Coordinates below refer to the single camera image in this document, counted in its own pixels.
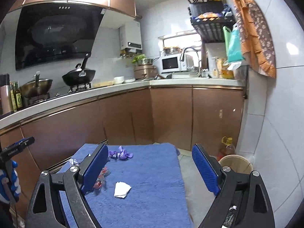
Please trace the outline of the blue white gloved hand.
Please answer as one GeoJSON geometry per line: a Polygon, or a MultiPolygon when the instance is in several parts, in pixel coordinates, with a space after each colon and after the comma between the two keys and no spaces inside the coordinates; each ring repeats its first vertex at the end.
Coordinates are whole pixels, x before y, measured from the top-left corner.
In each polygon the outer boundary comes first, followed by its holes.
{"type": "Polygon", "coordinates": [[[18,164],[14,160],[5,163],[1,169],[1,202],[5,204],[16,204],[21,194],[21,186],[17,175],[18,164]]]}

